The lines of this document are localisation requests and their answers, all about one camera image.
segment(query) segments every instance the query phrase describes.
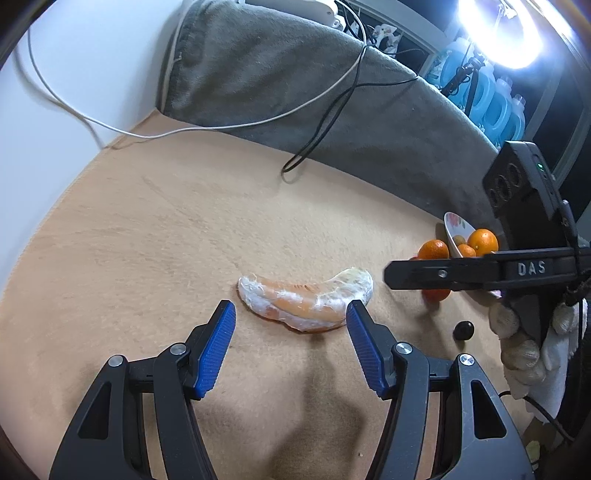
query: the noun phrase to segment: fruit bowl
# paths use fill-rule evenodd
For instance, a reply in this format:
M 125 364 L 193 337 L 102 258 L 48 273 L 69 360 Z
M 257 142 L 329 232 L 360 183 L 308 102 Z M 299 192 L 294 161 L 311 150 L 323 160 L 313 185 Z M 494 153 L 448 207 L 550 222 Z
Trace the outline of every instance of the fruit bowl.
M 453 258 L 463 258 L 463 255 L 458 250 L 453 238 L 456 235 L 461 235 L 464 240 L 476 230 L 472 225 L 460 217 L 457 213 L 447 212 L 443 217 L 445 225 L 445 233 L 447 234 L 447 245 L 449 246 L 449 253 Z

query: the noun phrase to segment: gray cushion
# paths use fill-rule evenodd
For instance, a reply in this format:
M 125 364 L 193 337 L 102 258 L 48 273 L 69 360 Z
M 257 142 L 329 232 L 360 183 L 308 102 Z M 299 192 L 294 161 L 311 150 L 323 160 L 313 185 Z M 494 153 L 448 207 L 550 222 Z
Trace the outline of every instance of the gray cushion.
M 299 17 L 234 1 L 198 0 L 173 44 L 163 113 L 196 125 L 268 118 L 330 86 L 361 48 L 351 36 Z M 370 48 L 361 82 L 413 76 Z M 352 81 L 353 74 L 294 115 L 230 133 L 294 153 L 313 134 L 330 101 Z M 495 155 L 463 113 L 418 79 L 356 90 L 312 158 L 439 218 L 452 211 L 475 227 L 491 227 L 495 221 L 481 181 Z

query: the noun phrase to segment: glove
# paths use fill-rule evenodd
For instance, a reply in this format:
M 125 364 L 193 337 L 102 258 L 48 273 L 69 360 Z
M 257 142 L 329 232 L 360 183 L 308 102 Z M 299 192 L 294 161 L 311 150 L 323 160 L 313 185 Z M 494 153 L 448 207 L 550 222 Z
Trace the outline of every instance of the glove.
M 579 304 L 556 307 L 541 349 L 520 328 L 517 314 L 500 301 L 489 309 L 488 319 L 501 342 L 501 362 L 513 398 L 529 395 L 556 417 L 564 396 L 567 363 L 579 347 Z M 583 300 L 583 334 L 586 327 L 587 301 Z M 534 407 L 528 404 L 527 409 L 547 422 Z

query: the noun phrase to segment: camera lens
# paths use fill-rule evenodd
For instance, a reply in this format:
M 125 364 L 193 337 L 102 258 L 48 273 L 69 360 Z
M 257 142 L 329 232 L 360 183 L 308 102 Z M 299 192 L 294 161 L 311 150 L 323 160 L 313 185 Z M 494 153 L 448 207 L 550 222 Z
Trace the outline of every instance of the camera lens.
M 509 181 L 516 187 L 521 187 L 521 172 L 513 163 L 509 163 L 507 167 L 507 176 Z
M 496 192 L 499 194 L 502 200 L 507 201 L 511 198 L 511 186 L 509 180 L 503 175 L 498 175 L 495 179 Z
M 496 194 L 496 192 L 493 189 L 490 189 L 488 191 L 488 198 L 491 199 L 491 205 L 493 208 L 496 208 L 499 206 L 499 196 Z

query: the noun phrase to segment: blue gripper pad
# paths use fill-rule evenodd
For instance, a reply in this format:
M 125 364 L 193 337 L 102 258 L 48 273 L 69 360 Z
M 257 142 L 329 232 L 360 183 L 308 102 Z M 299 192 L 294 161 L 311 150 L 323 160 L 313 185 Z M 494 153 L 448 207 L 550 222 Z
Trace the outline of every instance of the blue gripper pad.
M 195 383 L 195 392 L 199 398 L 203 398 L 215 385 L 235 326 L 236 307 L 231 301 L 223 300 L 207 324 L 211 333 L 199 358 Z
M 388 327 L 373 321 L 360 300 L 353 300 L 347 307 L 347 330 L 368 386 L 385 400 L 395 383 L 394 335 Z

